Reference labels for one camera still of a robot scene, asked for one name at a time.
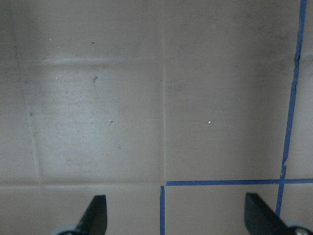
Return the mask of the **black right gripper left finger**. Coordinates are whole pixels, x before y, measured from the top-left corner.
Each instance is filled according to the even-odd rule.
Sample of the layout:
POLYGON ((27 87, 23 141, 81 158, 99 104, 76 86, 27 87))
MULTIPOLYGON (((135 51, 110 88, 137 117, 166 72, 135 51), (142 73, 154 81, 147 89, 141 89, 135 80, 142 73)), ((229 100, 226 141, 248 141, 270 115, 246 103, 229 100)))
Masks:
POLYGON ((104 235, 108 226, 105 195, 96 195, 74 229, 74 235, 104 235))

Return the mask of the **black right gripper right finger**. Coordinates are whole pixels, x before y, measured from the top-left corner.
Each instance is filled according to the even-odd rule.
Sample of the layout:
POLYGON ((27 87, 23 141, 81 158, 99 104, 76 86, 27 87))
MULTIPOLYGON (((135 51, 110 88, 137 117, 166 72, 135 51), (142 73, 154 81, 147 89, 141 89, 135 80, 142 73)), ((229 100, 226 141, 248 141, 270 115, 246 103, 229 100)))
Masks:
POLYGON ((246 193, 245 227, 250 235, 292 235, 288 227, 257 193, 246 193))

